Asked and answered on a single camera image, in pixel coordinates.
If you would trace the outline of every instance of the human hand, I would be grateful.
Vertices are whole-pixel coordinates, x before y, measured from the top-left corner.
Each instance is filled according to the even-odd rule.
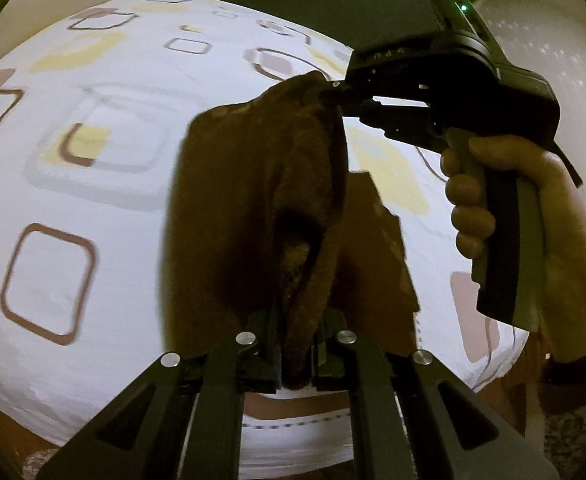
[[[475,146],[480,150],[473,152]],[[516,170],[538,186],[546,267],[542,330],[556,361],[586,355],[586,210],[566,167],[558,156],[518,136],[475,137],[469,149],[483,165]],[[441,169],[450,178],[446,196],[455,205],[451,221],[458,230],[457,249],[477,258],[486,250],[495,218],[480,207],[483,190],[462,172],[451,148],[442,154]]]

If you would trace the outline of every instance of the yellow patch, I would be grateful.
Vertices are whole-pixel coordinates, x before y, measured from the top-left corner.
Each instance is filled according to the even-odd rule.
[[[37,60],[28,72],[71,70],[90,65],[127,39],[125,32],[87,32]]]
[[[96,159],[100,156],[104,146],[106,146],[108,136],[111,133],[109,128],[83,124],[71,139],[68,151],[74,156]]]
[[[391,141],[371,136],[354,126],[345,126],[345,131],[359,167],[370,172],[384,202],[393,202],[418,215],[430,212],[430,204],[408,159]]]
[[[144,12],[185,12],[180,4],[168,4],[166,2],[150,2],[143,5],[133,6],[133,12],[143,14]]]
[[[311,38],[319,41],[320,43],[332,43],[333,41],[335,41],[333,38],[329,38],[325,34],[317,32],[312,28],[302,27],[301,25],[295,25],[295,28],[297,28],[298,30],[302,30],[304,33],[308,34]]]
[[[182,25],[180,30],[183,30],[184,32],[204,32],[202,27],[195,27],[194,25]]]
[[[324,63],[324,65],[329,67],[334,72],[340,74],[340,76],[345,75],[346,69],[348,68],[348,66],[345,63],[337,59],[331,59],[330,57],[326,56],[326,54],[320,52],[319,50],[313,48],[310,45],[307,45],[306,47],[308,49],[309,54],[311,54],[311,56],[313,56],[317,61]]]
[[[43,158],[45,163],[54,166],[66,166],[67,168],[82,168],[82,166],[64,160],[60,155],[60,145],[64,142],[64,139],[73,127],[74,126],[70,126],[66,131],[60,134],[60,136],[55,139],[55,142],[44,152]],[[68,145],[68,151],[71,155],[79,156],[81,158],[92,158],[95,160],[100,156],[104,146],[106,146],[108,136],[111,133],[112,131],[109,128],[87,126],[83,124],[73,134],[71,142]]]

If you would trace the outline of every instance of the white bedsheet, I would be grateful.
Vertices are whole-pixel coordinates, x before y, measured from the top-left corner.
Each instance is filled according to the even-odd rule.
[[[156,275],[190,120],[309,70],[343,78],[351,53],[216,0],[99,9],[0,61],[0,410],[59,446],[164,351]],[[527,333],[474,310],[439,156],[345,126],[351,170],[370,171],[401,219],[420,347],[471,387],[505,374]],[[352,457],[348,410],[313,424],[244,419],[240,478]]]

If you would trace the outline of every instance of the finger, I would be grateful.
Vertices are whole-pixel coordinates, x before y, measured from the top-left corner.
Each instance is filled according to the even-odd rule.
[[[455,245],[459,253],[469,260],[474,260],[484,252],[484,243],[479,238],[462,233],[457,234]]]
[[[462,172],[462,163],[455,150],[452,148],[444,150],[439,159],[439,169],[448,177]]]
[[[453,227],[480,240],[486,240],[495,232],[495,217],[483,207],[456,206],[451,213]]]
[[[454,205],[479,205],[482,186],[472,176],[460,173],[448,179],[445,187],[446,198]]]
[[[486,166],[499,171],[516,170],[540,187],[561,174],[568,175],[559,156],[547,152],[524,137],[473,137],[469,142],[469,149]]]

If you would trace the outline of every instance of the wrist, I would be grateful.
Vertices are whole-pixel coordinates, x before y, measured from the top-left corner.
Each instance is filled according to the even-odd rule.
[[[542,329],[553,359],[569,363],[586,356],[586,258],[573,264],[570,272],[559,266],[551,269],[556,270],[556,276],[542,313]]]
[[[579,319],[565,321],[547,319],[544,333],[554,361],[570,363],[586,356],[586,304]]]

